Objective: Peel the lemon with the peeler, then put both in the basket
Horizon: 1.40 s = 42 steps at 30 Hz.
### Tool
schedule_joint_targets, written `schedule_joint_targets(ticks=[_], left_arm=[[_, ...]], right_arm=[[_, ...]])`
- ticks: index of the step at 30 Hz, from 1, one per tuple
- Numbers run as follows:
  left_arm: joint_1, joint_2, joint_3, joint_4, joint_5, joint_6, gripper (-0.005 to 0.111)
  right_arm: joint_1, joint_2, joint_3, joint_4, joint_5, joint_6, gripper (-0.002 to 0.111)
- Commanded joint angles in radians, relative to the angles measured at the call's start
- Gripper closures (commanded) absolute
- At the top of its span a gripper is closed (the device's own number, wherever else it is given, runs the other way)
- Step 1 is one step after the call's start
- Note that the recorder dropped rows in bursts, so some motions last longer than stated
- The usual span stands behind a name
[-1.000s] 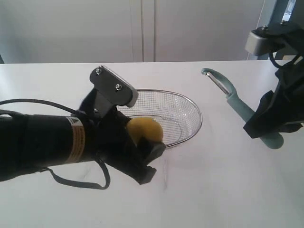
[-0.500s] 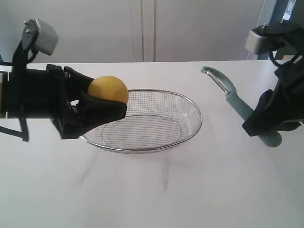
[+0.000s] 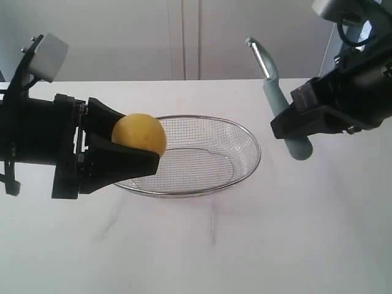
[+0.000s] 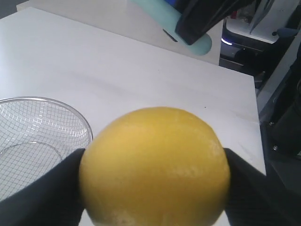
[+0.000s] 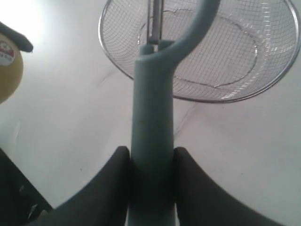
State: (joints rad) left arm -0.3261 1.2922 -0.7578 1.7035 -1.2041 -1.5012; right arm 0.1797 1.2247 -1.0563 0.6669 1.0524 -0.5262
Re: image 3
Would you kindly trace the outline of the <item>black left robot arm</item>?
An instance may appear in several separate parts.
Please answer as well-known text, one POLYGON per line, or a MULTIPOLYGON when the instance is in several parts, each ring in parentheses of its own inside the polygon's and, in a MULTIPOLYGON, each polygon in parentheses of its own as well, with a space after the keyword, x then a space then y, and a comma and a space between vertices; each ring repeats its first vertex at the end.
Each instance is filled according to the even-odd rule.
POLYGON ((15 164, 55 166, 51 196, 76 199, 105 186, 156 173, 160 157, 111 141, 123 114, 96 98, 78 100, 64 94, 54 100, 22 95, 1 101, 1 182, 17 196, 21 184, 15 164))

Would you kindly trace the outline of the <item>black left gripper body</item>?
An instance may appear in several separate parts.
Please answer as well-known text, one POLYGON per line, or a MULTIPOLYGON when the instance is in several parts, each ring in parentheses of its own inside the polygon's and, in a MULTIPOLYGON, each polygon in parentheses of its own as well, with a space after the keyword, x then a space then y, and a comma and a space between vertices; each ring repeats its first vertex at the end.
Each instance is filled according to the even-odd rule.
POLYGON ((21 183, 15 178, 17 163, 55 167, 51 196, 76 199, 80 195, 85 154, 83 118, 87 103, 63 94, 54 100, 1 100, 1 182, 5 192, 17 196, 21 183))

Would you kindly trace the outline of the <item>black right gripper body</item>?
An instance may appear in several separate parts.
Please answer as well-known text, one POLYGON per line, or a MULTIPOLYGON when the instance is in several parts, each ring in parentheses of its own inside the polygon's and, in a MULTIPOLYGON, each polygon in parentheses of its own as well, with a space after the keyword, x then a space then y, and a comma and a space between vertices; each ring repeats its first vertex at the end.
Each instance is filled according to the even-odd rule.
POLYGON ((342 113, 350 133, 377 128, 391 117, 391 47, 347 50, 336 67, 291 92, 300 112, 328 106, 342 113))

